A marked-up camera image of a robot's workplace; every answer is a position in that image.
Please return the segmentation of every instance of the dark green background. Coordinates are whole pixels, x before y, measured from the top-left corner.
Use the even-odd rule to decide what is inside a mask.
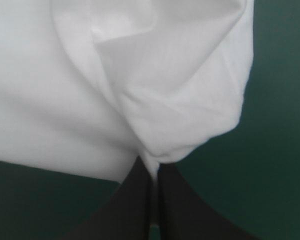
[[[210,205],[262,240],[300,240],[300,0],[256,0],[254,51],[239,126],[177,166]],[[117,187],[0,162],[0,240],[52,240]]]

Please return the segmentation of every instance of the white fabric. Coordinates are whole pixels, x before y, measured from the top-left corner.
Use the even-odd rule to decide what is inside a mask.
[[[122,181],[239,122],[253,0],[0,0],[0,160]]]

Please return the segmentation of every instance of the white cloth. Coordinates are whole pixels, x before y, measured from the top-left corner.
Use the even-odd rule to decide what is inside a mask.
[[[253,0],[0,0],[0,160],[122,181],[239,122]]]

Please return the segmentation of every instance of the white shirt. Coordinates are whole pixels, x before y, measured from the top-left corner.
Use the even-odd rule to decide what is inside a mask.
[[[120,182],[233,129],[253,2],[0,0],[0,160]]]

